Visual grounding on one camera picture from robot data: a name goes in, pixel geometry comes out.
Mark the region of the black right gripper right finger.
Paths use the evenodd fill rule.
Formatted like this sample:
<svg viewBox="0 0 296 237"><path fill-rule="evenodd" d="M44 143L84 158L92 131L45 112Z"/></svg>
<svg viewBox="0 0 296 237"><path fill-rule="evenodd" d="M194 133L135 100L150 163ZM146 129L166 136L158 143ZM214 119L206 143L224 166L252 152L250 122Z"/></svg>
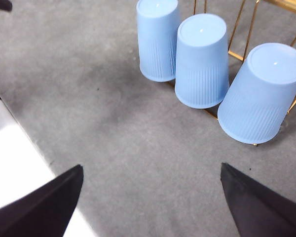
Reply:
<svg viewBox="0 0 296 237"><path fill-rule="evenodd" d="M242 237L296 237L296 203L222 163L221 183Z"/></svg>

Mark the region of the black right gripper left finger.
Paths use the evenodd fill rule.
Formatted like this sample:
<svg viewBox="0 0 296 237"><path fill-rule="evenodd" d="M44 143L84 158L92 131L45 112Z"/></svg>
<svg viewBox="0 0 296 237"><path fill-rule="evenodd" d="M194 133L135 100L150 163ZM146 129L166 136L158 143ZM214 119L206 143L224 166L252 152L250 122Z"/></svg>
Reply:
<svg viewBox="0 0 296 237"><path fill-rule="evenodd" d="M62 237L76 208L83 177L78 164L0 208L0 237Z"/></svg>

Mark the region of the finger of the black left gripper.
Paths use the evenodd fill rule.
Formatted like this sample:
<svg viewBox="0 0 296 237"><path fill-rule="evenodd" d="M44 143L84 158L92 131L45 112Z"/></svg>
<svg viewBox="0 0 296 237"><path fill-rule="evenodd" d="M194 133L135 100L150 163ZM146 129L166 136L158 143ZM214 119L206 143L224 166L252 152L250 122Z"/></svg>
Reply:
<svg viewBox="0 0 296 237"><path fill-rule="evenodd" d="M0 0L0 10L12 11L13 5L9 0Z"/></svg>

